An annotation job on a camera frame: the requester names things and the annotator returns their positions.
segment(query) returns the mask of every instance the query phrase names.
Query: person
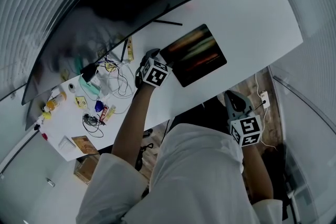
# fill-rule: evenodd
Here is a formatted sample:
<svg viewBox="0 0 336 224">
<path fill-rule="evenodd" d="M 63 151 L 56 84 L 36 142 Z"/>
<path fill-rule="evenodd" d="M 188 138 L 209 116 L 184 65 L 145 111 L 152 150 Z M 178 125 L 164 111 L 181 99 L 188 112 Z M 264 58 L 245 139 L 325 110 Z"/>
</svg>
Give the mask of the person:
<svg viewBox="0 0 336 224">
<path fill-rule="evenodd" d="M 216 97 L 175 117 L 142 197 L 148 183 L 134 166 L 154 89 L 143 83 L 138 90 L 112 154 L 100 157 L 77 223 L 281 223 L 282 201 L 273 199 L 261 156 L 225 133 L 226 109 Z"/>
</svg>

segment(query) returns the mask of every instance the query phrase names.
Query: orange bottle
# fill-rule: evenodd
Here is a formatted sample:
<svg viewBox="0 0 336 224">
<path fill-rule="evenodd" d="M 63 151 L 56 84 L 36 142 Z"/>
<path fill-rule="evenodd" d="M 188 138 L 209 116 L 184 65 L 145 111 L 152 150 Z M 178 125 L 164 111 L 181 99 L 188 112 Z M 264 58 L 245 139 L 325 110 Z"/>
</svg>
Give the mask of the orange bottle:
<svg viewBox="0 0 336 224">
<path fill-rule="evenodd" d="M 67 100 L 67 95 L 65 92 L 61 92 L 51 100 L 46 103 L 44 107 L 45 112 L 53 111 L 57 106 L 59 106 L 63 101 Z"/>
</svg>

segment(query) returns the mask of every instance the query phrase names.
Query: black device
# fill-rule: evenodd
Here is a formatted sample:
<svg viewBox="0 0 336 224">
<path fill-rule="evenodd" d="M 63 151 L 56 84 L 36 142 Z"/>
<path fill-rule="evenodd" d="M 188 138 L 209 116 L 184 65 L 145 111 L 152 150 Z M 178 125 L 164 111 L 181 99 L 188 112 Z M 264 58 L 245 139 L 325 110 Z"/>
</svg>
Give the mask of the black device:
<svg viewBox="0 0 336 224">
<path fill-rule="evenodd" d="M 190 0 L 76 0 L 35 61 L 22 104 L 79 74 L 141 28 Z"/>
<path fill-rule="evenodd" d="M 160 51 L 183 87 L 227 63 L 209 28 L 203 24 Z"/>
</svg>

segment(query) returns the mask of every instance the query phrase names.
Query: power outlet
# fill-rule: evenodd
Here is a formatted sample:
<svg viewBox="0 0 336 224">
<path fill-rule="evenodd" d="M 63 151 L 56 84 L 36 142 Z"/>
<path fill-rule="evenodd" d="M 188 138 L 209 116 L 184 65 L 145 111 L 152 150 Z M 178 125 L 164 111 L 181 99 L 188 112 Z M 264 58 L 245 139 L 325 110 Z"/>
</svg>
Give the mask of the power outlet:
<svg viewBox="0 0 336 224">
<path fill-rule="evenodd" d="M 269 103 L 269 98 L 268 98 L 268 93 L 267 91 L 263 91 L 261 94 L 261 101 L 264 102 L 266 101 L 265 104 L 262 104 L 262 106 L 264 107 L 264 109 L 268 108 L 270 106 L 270 103 Z"/>
</svg>

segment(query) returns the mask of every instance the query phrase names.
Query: wooden floor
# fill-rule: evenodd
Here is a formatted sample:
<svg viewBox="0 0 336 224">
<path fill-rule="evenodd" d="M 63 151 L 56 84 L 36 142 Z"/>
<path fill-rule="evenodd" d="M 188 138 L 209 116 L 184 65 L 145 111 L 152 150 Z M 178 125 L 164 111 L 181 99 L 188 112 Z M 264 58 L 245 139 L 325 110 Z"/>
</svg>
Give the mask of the wooden floor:
<svg viewBox="0 0 336 224">
<path fill-rule="evenodd" d="M 267 68 L 257 73 L 257 80 L 259 84 L 259 93 L 266 90 L 270 100 L 270 107 L 268 108 L 265 117 L 265 130 L 262 134 L 262 141 L 267 145 L 277 146 L 278 144 L 282 143 L 282 130 L 278 104 L 275 97 L 271 76 Z M 235 85 L 231 88 L 231 90 L 240 92 L 241 94 L 249 97 L 254 107 L 257 107 L 261 104 L 261 100 L 257 94 L 257 84 L 254 75 Z M 223 94 L 219 94 L 217 97 L 224 104 Z M 259 114 L 261 119 L 264 118 L 265 112 L 262 106 L 256 110 L 256 114 Z M 140 172 L 148 181 L 156 163 L 156 157 L 160 150 L 160 145 L 166 126 L 167 122 L 157 125 L 153 128 L 152 135 L 143 139 L 142 141 L 142 146 L 148 145 L 150 143 L 154 144 L 153 149 L 149 148 L 143 153 L 143 166 L 140 170 Z M 267 146 L 262 143 L 259 143 L 257 147 L 260 153 L 263 153 L 263 151 L 267 148 Z"/>
</svg>

